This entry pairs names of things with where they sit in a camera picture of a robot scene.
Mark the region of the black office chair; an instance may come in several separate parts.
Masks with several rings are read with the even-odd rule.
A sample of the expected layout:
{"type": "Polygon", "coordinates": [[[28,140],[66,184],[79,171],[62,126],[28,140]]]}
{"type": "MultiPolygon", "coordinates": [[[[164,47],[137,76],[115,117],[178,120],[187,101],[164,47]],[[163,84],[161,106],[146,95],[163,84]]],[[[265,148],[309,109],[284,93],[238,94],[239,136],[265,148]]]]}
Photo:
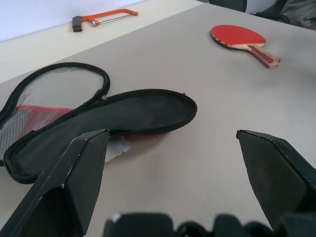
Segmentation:
{"type": "Polygon", "coordinates": [[[316,0],[277,0],[255,16],[316,30],[316,0]]]}

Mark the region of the white plush ball toy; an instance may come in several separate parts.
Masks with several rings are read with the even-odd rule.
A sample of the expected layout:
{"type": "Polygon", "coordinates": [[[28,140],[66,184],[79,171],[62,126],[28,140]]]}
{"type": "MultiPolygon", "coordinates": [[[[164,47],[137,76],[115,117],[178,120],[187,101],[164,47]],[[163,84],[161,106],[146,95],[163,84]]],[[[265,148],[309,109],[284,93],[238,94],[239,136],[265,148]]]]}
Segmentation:
{"type": "Polygon", "coordinates": [[[112,139],[107,144],[105,163],[130,150],[132,144],[124,137],[112,139]]]}

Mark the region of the red table tennis paddle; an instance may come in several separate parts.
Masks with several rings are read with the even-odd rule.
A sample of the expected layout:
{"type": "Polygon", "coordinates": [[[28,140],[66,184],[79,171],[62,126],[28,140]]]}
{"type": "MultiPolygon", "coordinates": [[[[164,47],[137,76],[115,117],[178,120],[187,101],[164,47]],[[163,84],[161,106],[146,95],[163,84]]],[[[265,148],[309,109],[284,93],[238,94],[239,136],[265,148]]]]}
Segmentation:
{"type": "Polygon", "coordinates": [[[210,35],[225,48],[248,51],[268,69],[276,68],[280,64],[278,57],[264,50],[265,38],[248,28],[236,25],[217,25],[211,29],[210,35]]]}

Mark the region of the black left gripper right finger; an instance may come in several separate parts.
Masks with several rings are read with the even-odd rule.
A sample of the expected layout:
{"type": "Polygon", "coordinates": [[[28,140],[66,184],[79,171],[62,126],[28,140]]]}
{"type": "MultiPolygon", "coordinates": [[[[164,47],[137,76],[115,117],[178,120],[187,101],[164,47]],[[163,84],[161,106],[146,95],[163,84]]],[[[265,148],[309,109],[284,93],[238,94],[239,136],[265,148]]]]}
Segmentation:
{"type": "Polygon", "coordinates": [[[248,179],[275,230],[286,213],[316,212],[316,168],[286,140],[269,134],[238,130],[248,179]]]}

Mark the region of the black and red paddle case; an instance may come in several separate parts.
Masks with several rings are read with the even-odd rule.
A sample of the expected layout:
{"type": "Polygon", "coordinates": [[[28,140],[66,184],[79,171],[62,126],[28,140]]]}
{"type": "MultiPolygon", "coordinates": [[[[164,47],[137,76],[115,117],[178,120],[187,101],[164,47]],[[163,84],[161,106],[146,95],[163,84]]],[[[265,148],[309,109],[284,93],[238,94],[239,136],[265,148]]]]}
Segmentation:
{"type": "Polygon", "coordinates": [[[0,110],[0,166],[16,182],[31,184],[84,133],[162,134],[188,124],[198,110],[175,91],[108,96],[109,89],[108,74],[85,63],[57,63],[29,74],[0,110]]]}

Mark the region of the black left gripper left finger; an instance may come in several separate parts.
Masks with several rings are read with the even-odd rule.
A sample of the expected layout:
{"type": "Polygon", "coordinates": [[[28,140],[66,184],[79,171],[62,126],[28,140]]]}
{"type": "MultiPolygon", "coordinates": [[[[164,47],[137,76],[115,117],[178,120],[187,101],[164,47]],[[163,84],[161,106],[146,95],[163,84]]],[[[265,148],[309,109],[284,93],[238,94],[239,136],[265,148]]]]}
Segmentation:
{"type": "Polygon", "coordinates": [[[75,138],[22,199],[0,237],[83,237],[100,192],[107,129],[75,138]]]}

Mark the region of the orange hacksaw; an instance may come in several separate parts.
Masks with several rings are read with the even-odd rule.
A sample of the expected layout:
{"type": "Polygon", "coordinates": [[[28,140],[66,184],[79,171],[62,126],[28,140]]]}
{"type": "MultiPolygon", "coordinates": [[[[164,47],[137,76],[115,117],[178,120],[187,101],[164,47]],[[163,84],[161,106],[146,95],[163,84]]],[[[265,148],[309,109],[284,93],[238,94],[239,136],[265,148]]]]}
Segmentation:
{"type": "Polygon", "coordinates": [[[132,11],[126,8],[112,10],[108,12],[102,12],[102,13],[93,14],[93,15],[87,15],[87,16],[75,16],[72,18],[72,29],[73,29],[73,32],[82,32],[83,22],[88,22],[92,25],[92,27],[97,27],[102,24],[106,24],[109,22],[117,21],[120,19],[128,18],[128,17],[133,17],[133,16],[138,16],[138,12],[132,11]],[[111,19],[102,20],[102,18],[113,16],[113,15],[119,15],[119,16],[111,18],[111,19]]]}

